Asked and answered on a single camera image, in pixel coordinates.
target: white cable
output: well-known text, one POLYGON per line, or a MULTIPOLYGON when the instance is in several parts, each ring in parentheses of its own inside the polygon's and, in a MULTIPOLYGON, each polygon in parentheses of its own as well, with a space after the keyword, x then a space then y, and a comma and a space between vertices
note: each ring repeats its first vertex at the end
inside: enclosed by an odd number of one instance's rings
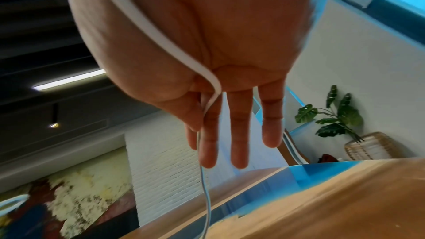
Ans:
MULTIPOLYGON (((185 66, 189 67, 191 70, 195 71, 199 75, 203 76, 208 80, 212 87, 214 88, 214 94, 207 102, 204 108, 204 115, 212 106, 212 104, 217 100, 221 94, 221 84, 218 78, 205 66, 196 61, 193 57, 188 55, 185 51, 180 49, 176 44, 167 38, 143 13, 142 11, 133 3, 132 0, 111 0, 143 33, 145 33, 152 41, 158 44, 163 48, 167 53, 174 56, 178 61, 180 61, 185 66)), ((197 134, 197 149, 199 152, 199 141, 201 133, 197 134)), ((205 198, 207 200, 207 214, 205 227, 202 232, 201 238, 204 239, 207 235, 209 228, 209 222, 211 219, 211 200, 209 198, 208 190, 205 185, 204 170, 201 165, 199 165, 201 170, 201 182, 202 188, 205 193, 205 198)))

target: plant pot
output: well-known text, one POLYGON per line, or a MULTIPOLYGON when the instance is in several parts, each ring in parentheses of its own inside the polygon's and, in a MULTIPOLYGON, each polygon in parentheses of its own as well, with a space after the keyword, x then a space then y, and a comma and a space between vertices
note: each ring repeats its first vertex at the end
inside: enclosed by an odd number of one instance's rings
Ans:
POLYGON ((384 133, 374 132, 362 136, 364 141, 350 141, 345 152, 353 161, 403 158, 394 141, 384 133))

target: potted plant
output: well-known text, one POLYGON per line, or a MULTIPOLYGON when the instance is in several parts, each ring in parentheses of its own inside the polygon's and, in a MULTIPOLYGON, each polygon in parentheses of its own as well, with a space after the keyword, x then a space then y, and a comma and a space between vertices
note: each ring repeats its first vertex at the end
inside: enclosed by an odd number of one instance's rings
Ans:
POLYGON ((326 108, 316 108, 311 104, 305 105, 298 110, 295 116, 297 123, 313 121, 318 114, 325 117, 316 120, 316 124, 323 125, 317 130, 316 135, 329 137, 347 134, 353 138, 345 144, 345 150, 353 160, 401 158, 399 150, 395 147, 391 138, 381 132, 374 132, 365 136, 359 136, 352 127, 363 124, 363 118, 359 111, 350 105, 352 95, 347 93, 338 102, 338 88, 332 85, 326 98, 326 108), (331 107, 335 104, 336 113, 331 107))

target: charging cable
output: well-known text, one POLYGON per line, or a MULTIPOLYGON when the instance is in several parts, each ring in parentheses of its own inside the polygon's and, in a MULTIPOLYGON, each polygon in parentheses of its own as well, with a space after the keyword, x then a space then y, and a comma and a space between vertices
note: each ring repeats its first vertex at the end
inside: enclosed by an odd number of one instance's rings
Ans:
MULTIPOLYGON (((133 3, 132 0, 111 0, 143 33, 145 33, 152 41, 158 44, 163 48, 167 53, 172 55, 178 61, 180 61, 185 66, 189 67, 191 70, 195 71, 199 75, 203 76, 208 80, 212 87, 214 88, 214 94, 211 96, 209 101, 204 107, 204 116, 206 112, 210 109, 212 104, 217 100, 221 94, 221 84, 218 78, 205 66, 196 61, 193 57, 188 55, 185 51, 180 49, 176 44, 167 38, 142 12, 141 10, 133 3)), ((197 134, 197 150, 199 152, 199 141, 201 138, 201 132, 197 134)), ((204 239, 207 235, 209 228, 209 222, 211 219, 211 200, 209 198, 208 190, 205 185, 205 176, 204 169, 199 165, 201 171, 201 182, 202 188, 204 190, 206 204, 207 204, 207 214, 204 230, 202 232, 201 238, 204 239)))

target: basket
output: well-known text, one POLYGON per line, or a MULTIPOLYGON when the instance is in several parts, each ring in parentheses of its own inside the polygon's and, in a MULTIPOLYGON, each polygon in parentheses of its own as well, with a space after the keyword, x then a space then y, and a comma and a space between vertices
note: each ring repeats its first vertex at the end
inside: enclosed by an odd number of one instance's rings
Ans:
POLYGON ((353 161, 403 158, 393 139, 381 132, 362 136, 364 141, 354 140, 344 145, 345 152, 353 161))

